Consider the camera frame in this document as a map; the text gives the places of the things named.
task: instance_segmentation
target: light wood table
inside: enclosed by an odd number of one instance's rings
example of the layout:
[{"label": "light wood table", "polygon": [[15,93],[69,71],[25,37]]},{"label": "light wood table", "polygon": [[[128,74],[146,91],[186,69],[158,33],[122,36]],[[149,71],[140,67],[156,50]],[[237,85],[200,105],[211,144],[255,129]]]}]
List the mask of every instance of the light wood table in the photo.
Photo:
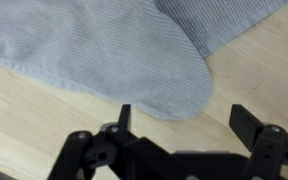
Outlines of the light wood table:
[{"label": "light wood table", "polygon": [[[288,131],[288,5],[206,60],[213,94],[184,121],[163,121],[133,109],[132,132],[175,150],[227,150],[249,155],[228,127],[239,103],[262,121]],[[97,133],[116,121],[121,104],[57,89],[0,68],[0,171],[17,179],[45,179],[67,135]],[[288,177],[288,169],[283,169]],[[108,168],[96,179],[117,179]]]}]

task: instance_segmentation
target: striped fabric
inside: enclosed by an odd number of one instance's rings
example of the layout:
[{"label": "striped fabric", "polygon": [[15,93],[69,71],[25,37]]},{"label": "striped fabric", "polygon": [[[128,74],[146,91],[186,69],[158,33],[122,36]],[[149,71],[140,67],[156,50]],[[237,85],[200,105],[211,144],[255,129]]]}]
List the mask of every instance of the striped fabric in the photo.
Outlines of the striped fabric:
[{"label": "striped fabric", "polygon": [[211,89],[195,46],[153,0],[0,0],[0,66],[162,119],[195,115]]},{"label": "striped fabric", "polygon": [[288,0],[155,0],[207,57]]}]

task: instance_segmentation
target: cloth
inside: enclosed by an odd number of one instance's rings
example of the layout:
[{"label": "cloth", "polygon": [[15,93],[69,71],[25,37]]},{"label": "cloth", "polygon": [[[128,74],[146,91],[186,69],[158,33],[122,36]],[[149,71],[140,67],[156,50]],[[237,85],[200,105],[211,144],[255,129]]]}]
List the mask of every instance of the cloth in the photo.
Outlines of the cloth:
[{"label": "cloth", "polygon": [[0,66],[161,119],[195,115],[211,90],[190,39],[150,0],[0,0]]},{"label": "cloth", "polygon": [[207,57],[288,0],[155,0]]}]

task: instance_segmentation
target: wooden surface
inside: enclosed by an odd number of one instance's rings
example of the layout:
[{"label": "wooden surface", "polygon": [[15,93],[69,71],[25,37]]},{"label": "wooden surface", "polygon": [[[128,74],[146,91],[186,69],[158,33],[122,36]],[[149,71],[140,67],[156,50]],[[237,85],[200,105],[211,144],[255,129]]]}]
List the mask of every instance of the wooden surface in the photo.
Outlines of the wooden surface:
[{"label": "wooden surface", "polygon": [[[288,5],[206,62],[214,88],[203,112],[184,121],[162,121],[133,109],[134,134],[169,152],[228,150],[248,155],[228,127],[233,103],[288,131]],[[116,121],[120,108],[0,68],[0,170],[17,179],[45,179],[70,132],[96,133],[103,123]],[[288,177],[288,169],[283,174]],[[96,179],[117,178],[104,168]]]}]

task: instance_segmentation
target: screw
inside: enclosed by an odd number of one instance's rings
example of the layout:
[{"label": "screw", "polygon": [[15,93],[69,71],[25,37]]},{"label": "screw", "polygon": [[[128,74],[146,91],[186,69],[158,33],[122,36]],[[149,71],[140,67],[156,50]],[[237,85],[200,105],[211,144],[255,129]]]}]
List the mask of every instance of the screw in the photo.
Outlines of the screw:
[{"label": "screw", "polygon": [[251,178],[251,180],[264,180],[264,178],[260,177],[260,176],[253,176]]},{"label": "screw", "polygon": [[188,175],[185,180],[199,180],[199,178],[194,175]]},{"label": "screw", "polygon": [[280,128],[276,127],[276,126],[272,126],[272,130],[275,132],[280,132]]},{"label": "screw", "polygon": [[78,138],[80,138],[80,139],[84,139],[85,137],[86,137],[85,133],[79,133],[78,134]]},{"label": "screw", "polygon": [[111,130],[112,130],[112,132],[117,132],[118,131],[118,127],[114,126],[114,127],[111,128]]}]

